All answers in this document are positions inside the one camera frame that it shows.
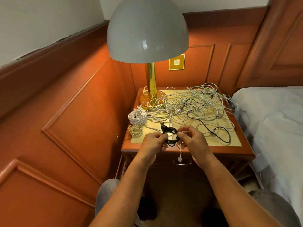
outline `brass lamp stem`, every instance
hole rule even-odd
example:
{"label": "brass lamp stem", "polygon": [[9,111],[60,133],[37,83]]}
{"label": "brass lamp stem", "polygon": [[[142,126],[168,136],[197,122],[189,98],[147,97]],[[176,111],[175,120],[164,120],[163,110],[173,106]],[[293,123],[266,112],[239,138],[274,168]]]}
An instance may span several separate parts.
{"label": "brass lamp stem", "polygon": [[147,89],[151,99],[157,98],[157,87],[156,87],[156,70],[154,63],[145,64],[146,80],[147,80]]}

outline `white bed sheet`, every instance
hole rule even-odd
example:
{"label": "white bed sheet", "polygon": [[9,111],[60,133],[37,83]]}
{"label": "white bed sheet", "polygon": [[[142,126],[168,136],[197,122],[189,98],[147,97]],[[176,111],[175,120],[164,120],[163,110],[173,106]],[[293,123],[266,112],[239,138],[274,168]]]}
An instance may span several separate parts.
{"label": "white bed sheet", "polygon": [[285,198],[303,226],[303,87],[244,88],[232,99],[263,187]]}

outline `brass switch plate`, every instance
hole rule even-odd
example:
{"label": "brass switch plate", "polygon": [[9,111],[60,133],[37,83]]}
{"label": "brass switch plate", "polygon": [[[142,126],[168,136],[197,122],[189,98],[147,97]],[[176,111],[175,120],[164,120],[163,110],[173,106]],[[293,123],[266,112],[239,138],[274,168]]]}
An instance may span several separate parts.
{"label": "brass switch plate", "polygon": [[169,70],[182,70],[184,69],[184,63],[185,54],[169,59]]}

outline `lamp shade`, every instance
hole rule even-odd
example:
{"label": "lamp shade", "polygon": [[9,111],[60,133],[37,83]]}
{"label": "lamp shade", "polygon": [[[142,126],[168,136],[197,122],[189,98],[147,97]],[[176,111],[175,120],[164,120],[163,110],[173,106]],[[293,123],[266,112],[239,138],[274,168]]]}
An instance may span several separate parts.
{"label": "lamp shade", "polygon": [[188,49],[188,29],[170,0],[124,0],[107,30],[112,59],[125,63],[164,61]]}

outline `forearm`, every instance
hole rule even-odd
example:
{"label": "forearm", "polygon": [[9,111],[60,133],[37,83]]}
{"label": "forearm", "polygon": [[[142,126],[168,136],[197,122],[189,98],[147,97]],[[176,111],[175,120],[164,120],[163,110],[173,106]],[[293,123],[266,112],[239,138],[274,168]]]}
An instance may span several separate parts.
{"label": "forearm", "polygon": [[135,158],[90,227],[133,227],[147,170],[148,166]]}
{"label": "forearm", "polygon": [[203,168],[230,227],[281,227],[214,157]]}

